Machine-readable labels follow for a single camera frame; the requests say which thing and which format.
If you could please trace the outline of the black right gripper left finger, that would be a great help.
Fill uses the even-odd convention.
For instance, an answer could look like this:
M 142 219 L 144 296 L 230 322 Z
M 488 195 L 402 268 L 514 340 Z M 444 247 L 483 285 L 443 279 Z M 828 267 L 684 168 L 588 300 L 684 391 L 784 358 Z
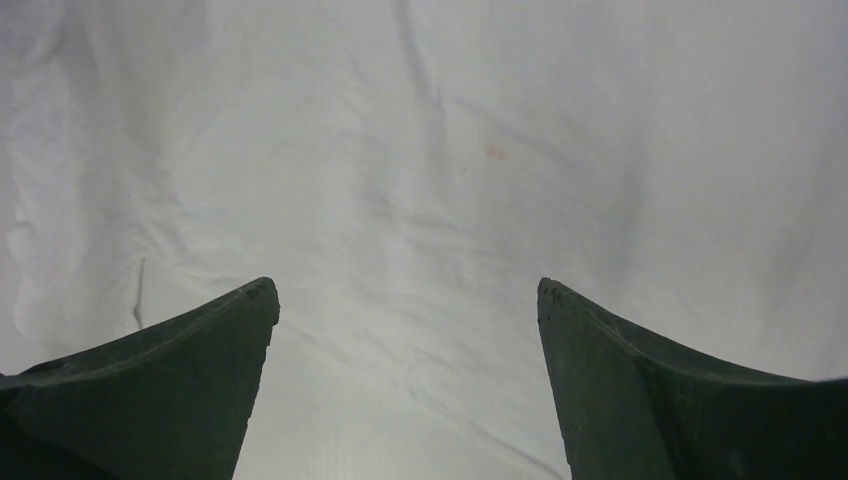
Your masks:
M 261 277 L 1 379 L 5 479 L 229 479 L 280 305 Z

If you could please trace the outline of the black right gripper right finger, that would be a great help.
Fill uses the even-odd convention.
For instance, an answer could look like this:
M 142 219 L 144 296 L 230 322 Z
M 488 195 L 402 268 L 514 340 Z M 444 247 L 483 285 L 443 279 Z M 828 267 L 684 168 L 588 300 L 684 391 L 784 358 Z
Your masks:
M 736 365 L 549 278 L 538 326 L 575 479 L 843 479 L 847 383 Z

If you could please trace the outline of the white t shirt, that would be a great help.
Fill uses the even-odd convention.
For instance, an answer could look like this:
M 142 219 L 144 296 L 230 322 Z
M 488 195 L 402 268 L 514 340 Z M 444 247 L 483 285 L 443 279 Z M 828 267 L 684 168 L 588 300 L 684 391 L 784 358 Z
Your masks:
M 63 355 L 254 278 L 245 479 L 566 479 L 555 278 L 847 373 L 843 1 L 5 1 L 1 304 Z

